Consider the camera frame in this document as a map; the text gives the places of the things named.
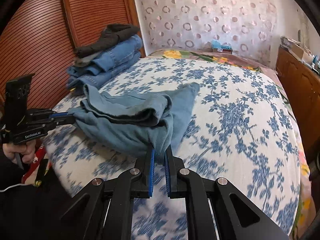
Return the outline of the person's left hand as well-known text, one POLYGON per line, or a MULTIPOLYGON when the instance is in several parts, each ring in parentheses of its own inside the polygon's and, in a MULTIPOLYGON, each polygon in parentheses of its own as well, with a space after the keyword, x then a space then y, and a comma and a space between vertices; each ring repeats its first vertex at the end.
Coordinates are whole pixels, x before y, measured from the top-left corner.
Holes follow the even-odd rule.
POLYGON ((13 163, 17 163, 15 154, 20 153, 23 155, 22 162, 25 164, 30 164, 33 162, 35 157, 35 145, 36 141, 29 141, 26 144, 15 145, 13 143, 3 144, 4 155, 10 159, 13 163))

